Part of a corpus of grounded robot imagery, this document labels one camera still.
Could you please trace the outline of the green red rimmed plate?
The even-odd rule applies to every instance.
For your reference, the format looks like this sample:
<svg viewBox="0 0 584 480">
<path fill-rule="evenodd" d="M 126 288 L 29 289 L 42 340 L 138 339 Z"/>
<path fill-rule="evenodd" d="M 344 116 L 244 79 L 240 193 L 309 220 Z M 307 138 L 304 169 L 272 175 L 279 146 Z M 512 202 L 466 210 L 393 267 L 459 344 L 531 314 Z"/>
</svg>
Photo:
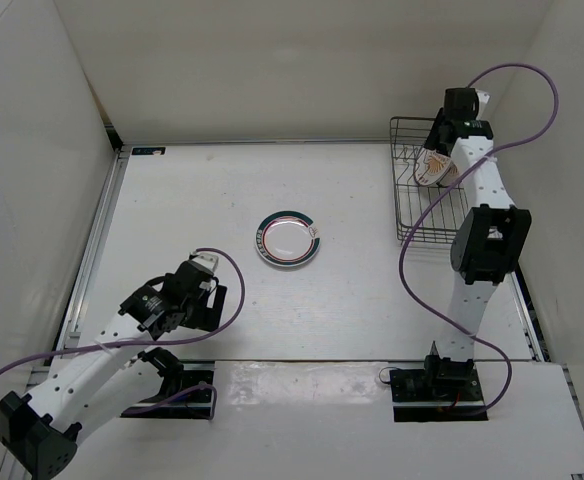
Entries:
<svg viewBox="0 0 584 480">
<path fill-rule="evenodd" d="M 282 210 L 270 214 L 258 225 L 255 247 L 266 263 L 277 268 L 297 268 L 318 254 L 321 236 L 310 216 Z"/>
</svg>

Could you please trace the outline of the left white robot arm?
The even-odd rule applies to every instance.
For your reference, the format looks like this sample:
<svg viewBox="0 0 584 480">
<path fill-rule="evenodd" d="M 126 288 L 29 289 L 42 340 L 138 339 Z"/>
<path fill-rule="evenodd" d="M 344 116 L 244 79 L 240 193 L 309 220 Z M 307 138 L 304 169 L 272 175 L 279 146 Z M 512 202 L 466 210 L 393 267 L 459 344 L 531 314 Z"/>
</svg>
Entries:
<svg viewBox="0 0 584 480">
<path fill-rule="evenodd" d="M 146 282 L 97 335 L 95 351 L 26 394 L 1 399 L 0 441 L 33 478 L 57 476 L 89 435 L 129 407 L 170 400 L 185 388 L 182 362 L 154 343 L 179 327 L 219 326 L 227 289 L 215 276 L 218 262 L 194 253 L 175 272 Z"/>
</svg>

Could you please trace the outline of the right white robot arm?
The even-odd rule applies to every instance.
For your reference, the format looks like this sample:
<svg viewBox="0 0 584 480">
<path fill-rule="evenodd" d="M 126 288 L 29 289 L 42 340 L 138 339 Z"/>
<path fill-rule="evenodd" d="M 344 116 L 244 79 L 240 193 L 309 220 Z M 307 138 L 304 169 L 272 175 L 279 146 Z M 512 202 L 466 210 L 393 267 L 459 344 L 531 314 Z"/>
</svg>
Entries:
<svg viewBox="0 0 584 480">
<path fill-rule="evenodd" d="M 515 206 L 491 153 L 493 132 L 480 118 L 488 100 L 471 87 L 447 89 L 425 143 L 451 159 L 468 203 L 450 251 L 455 278 L 447 313 L 462 329 L 432 344 L 421 375 L 422 390 L 436 400 L 471 384 L 474 337 L 491 296 L 515 269 L 531 226 L 530 212 Z"/>
</svg>

